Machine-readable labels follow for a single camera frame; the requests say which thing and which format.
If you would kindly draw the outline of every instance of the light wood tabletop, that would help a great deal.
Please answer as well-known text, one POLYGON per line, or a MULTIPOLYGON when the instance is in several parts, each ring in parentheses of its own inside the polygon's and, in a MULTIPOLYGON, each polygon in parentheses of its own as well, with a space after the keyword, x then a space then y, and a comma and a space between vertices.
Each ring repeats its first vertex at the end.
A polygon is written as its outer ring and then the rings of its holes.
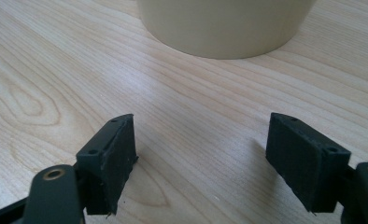
POLYGON ((271 112, 368 161, 368 0, 318 0, 285 46, 230 61, 162 44, 134 0, 0 0, 0 208, 133 113, 118 214, 87 223, 340 223, 265 159, 271 112))

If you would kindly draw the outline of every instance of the wooden table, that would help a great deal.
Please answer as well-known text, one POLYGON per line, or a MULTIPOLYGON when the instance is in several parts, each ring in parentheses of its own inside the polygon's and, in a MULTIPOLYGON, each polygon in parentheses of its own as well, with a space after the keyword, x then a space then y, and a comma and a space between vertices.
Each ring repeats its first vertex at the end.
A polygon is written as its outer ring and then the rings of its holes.
POLYGON ((271 112, 368 161, 368 0, 318 0, 285 46, 218 61, 170 49, 134 0, 0 1, 0 208, 133 113, 114 217, 87 223, 339 223, 307 213, 266 161, 271 112))

